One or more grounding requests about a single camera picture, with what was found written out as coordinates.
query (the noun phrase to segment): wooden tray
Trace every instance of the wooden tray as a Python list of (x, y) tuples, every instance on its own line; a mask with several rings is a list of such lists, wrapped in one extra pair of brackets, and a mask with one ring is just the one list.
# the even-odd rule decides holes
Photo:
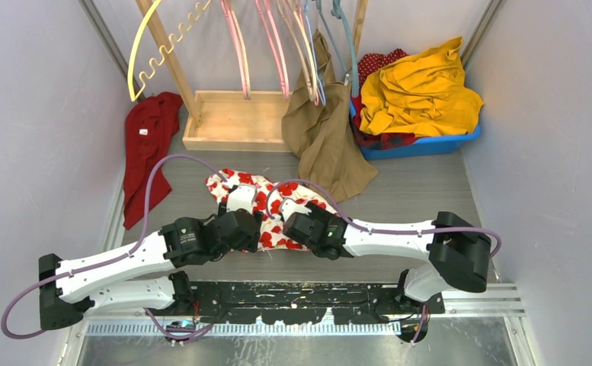
[(201, 124), (188, 117), (184, 145), (189, 150), (290, 151), (282, 140), (282, 116), (289, 102), (279, 91), (197, 91)]

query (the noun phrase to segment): khaki cloth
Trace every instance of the khaki cloth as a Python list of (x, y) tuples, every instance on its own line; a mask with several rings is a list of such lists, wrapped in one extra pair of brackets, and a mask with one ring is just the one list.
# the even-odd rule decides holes
[(350, 86), (335, 81), (325, 38), (314, 36), (327, 105), (309, 100), (302, 73), (282, 119), (282, 137), (300, 158), (298, 176), (321, 185), (334, 201), (359, 194), (379, 173), (360, 153), (349, 124)]

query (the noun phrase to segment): white wall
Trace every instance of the white wall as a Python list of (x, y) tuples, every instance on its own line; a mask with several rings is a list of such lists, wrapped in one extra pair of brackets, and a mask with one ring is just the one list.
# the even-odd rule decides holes
[(499, 268), (544, 364), (592, 365), (592, 1), (507, 2), (467, 77), (485, 106), (466, 161)]
[[(196, 0), (164, 0), (158, 7), (165, 30), (175, 32), (181, 21), (194, 10)], [(354, 25), (354, 12), (357, 0), (343, 0), (344, 9), (350, 27)], [(235, 13), (247, 47), (248, 63), (251, 71), (252, 90), (280, 90), (279, 78), (267, 36), (255, 10), (255, 1), (234, 1)], [(365, 53), (388, 53), (397, 47), (408, 53), (419, 53), (428, 47), (438, 46), (442, 42), (457, 36), (464, 36), (466, 44), (470, 39), (479, 18), (482, 16), (488, 0), (372, 0), (368, 5), (359, 57)], [(135, 1), (96, 0), (101, 15), (114, 35), (123, 55), (128, 58), (132, 49), (134, 35), (139, 27), (142, 15)], [(347, 62), (349, 46), (340, 20), (331, 16), (331, 0), (323, 0), (325, 19), (332, 29), (334, 38), (343, 53), (343, 62)], [(312, 27), (320, 27), (327, 37), (322, 23), (318, 24), (318, 12), (315, 3), (309, 2), (309, 14)], [(301, 65), (293, 39), (284, 26), (274, 6), (274, 17), (280, 32), (280, 39), (285, 49), (290, 84), (295, 84)], [(340, 78), (341, 65), (334, 54), (334, 70)], [(222, 14), (219, 0), (213, 0), (210, 7), (190, 30), (176, 51), (185, 74), (194, 90), (241, 90), (237, 56), (232, 45), (226, 20)], [(149, 70), (148, 60), (157, 56), (158, 49), (152, 36), (146, 31), (139, 56), (136, 59), (136, 72)], [(170, 73), (165, 67), (150, 83), (150, 91), (158, 94), (174, 91)]]
[[(99, 250), (124, 167), (125, 82), (78, 2), (0, 2), (0, 317), (37, 260)], [(9, 318), (39, 329), (37, 294)], [(68, 330), (15, 341), (0, 365), (55, 364)]]

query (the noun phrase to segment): yellow shirt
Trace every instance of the yellow shirt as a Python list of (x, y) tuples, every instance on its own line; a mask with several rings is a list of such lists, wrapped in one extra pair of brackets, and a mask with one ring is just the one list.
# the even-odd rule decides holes
[(484, 102), (464, 87), (462, 38), (407, 56), (369, 75), (361, 88), (364, 133), (472, 133)]

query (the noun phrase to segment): blue plastic bin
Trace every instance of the blue plastic bin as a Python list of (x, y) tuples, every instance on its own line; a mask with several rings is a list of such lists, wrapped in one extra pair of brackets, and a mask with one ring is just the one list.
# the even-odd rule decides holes
[[(354, 117), (356, 111), (350, 103), (350, 117)], [(395, 147), (387, 150), (372, 150), (366, 147), (360, 147), (365, 160), (405, 158), (406, 156), (422, 156), (447, 154), (457, 150), (463, 143), (475, 140), (479, 137), (481, 131), (479, 124), (475, 127), (473, 133), (469, 135), (439, 136), (439, 137), (421, 137), (419, 140), (407, 146)]]

